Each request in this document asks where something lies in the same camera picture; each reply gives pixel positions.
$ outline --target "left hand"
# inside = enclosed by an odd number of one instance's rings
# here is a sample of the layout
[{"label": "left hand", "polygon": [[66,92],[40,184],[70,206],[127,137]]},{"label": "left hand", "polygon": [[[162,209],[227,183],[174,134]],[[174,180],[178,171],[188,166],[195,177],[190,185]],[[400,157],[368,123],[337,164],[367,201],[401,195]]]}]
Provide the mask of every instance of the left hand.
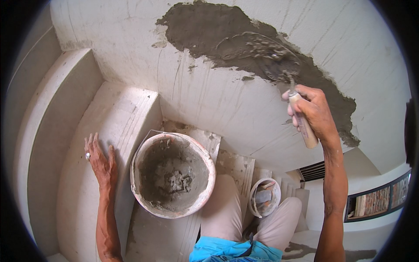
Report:
[{"label": "left hand", "polygon": [[118,182],[118,169],[116,168],[115,149],[113,145],[109,146],[109,160],[103,155],[101,146],[98,143],[99,134],[95,137],[90,134],[89,139],[84,138],[85,153],[90,153],[89,162],[93,172],[99,182],[99,190],[115,189]]}]

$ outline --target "hand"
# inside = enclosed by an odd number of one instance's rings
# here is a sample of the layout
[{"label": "hand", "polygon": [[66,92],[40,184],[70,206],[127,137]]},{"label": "hand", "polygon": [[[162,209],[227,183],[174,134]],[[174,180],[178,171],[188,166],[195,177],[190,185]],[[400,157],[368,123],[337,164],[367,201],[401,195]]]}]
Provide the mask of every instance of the hand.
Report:
[{"label": "hand", "polygon": [[115,149],[113,145],[109,146],[108,157],[109,161],[103,155],[101,146],[98,143],[99,134],[90,134],[89,140],[84,138],[84,150],[90,153],[89,162],[92,166],[93,172],[99,182],[99,190],[115,189],[118,182],[118,170],[116,168]]},{"label": "hand", "polygon": [[[315,135],[320,139],[324,145],[338,142],[340,145],[339,135],[336,129],[335,122],[333,121],[332,114],[330,113],[329,105],[327,104],[326,97],[321,89],[311,88],[303,85],[296,85],[295,90],[305,99],[298,100],[294,105],[294,111],[303,113],[313,129]],[[289,90],[283,93],[282,98],[288,100]],[[291,105],[288,105],[288,115],[292,117],[292,123],[297,130],[297,119]]]}]

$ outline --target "cement stain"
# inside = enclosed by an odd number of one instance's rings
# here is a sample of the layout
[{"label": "cement stain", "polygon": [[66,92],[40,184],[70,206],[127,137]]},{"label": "cement stain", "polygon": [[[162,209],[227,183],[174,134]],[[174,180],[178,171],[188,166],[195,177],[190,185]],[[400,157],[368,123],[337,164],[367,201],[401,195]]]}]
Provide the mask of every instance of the cement stain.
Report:
[{"label": "cement stain", "polygon": [[224,4],[211,4],[196,1],[193,4],[177,3],[157,20],[157,25],[166,25],[168,41],[179,51],[189,49],[192,57],[207,56],[214,62],[214,67],[237,67],[270,80],[252,57],[224,60],[220,52],[229,50],[216,49],[226,37],[231,38],[243,32],[256,32],[284,45],[301,61],[298,84],[320,88],[326,95],[337,130],[344,144],[356,147],[360,140],[351,133],[351,115],[356,109],[355,99],[343,95],[332,80],[314,65],[308,57],[286,42],[283,33],[266,23],[251,20],[239,7]]},{"label": "cement stain", "polygon": [[[299,251],[298,253],[293,252],[292,254],[287,254],[288,252]],[[316,253],[317,249],[303,245],[290,242],[289,246],[285,249],[285,253],[282,255],[283,260],[296,259],[304,257],[309,253]],[[346,262],[356,262],[362,259],[374,258],[377,254],[377,251],[374,249],[370,250],[345,250],[345,261]]]}]

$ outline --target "metal grate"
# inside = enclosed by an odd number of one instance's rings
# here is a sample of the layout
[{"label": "metal grate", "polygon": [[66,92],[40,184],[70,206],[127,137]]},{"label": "metal grate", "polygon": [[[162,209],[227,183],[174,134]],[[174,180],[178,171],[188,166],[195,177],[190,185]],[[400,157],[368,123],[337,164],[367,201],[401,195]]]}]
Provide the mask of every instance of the metal grate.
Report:
[{"label": "metal grate", "polygon": [[307,182],[316,179],[324,178],[324,161],[316,163],[310,166],[302,167],[298,170],[303,178],[300,182]]}]

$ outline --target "pants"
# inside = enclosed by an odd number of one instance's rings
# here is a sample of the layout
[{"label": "pants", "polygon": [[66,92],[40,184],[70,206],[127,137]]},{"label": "pants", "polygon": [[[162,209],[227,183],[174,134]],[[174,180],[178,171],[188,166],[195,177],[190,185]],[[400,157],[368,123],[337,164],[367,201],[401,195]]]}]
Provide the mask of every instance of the pants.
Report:
[{"label": "pants", "polygon": [[[262,219],[253,239],[284,252],[297,227],[301,205],[296,197],[285,199]],[[217,175],[214,191],[202,210],[201,236],[241,241],[240,195],[229,175]]]}]

